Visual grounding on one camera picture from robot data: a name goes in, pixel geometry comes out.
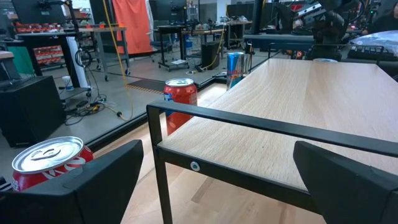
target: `orange fabric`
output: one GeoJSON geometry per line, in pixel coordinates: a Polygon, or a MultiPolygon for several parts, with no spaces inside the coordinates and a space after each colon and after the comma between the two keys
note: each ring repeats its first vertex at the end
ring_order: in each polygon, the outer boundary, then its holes
{"type": "Polygon", "coordinates": [[[116,22],[122,23],[126,30],[127,51],[129,54],[152,52],[150,46],[149,19],[145,0],[113,0],[116,22]]]}

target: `light wood floor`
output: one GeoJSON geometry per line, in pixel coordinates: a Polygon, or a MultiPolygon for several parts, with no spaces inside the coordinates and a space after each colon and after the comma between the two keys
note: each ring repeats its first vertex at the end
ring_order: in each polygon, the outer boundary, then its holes
{"type": "MultiPolygon", "coordinates": [[[[224,84],[209,86],[199,92],[198,105],[208,106],[225,91],[224,84]]],[[[164,114],[161,122],[162,132],[166,133],[164,114]]],[[[162,223],[148,125],[131,131],[96,152],[95,156],[133,139],[142,140],[144,160],[122,223],[162,223]]],[[[325,223],[321,216],[286,203],[171,164],[166,168],[174,223],[325,223]]]]}

